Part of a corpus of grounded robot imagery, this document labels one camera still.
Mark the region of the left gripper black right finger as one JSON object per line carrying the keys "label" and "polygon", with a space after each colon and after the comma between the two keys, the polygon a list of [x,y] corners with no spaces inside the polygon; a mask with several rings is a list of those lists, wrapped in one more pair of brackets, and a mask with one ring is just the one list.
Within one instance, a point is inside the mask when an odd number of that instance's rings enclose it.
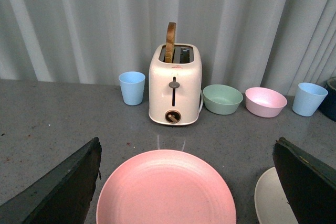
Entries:
{"label": "left gripper black right finger", "polygon": [[298,223],[335,223],[335,169],[284,137],[272,156]]}

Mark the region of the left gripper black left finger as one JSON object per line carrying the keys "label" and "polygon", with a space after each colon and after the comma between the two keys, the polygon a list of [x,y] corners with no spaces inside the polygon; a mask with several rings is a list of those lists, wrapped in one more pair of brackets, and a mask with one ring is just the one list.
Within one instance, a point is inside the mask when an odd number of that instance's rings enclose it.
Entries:
{"label": "left gripper black left finger", "polygon": [[93,138],[1,205],[1,223],[84,223],[100,178],[102,147]]}

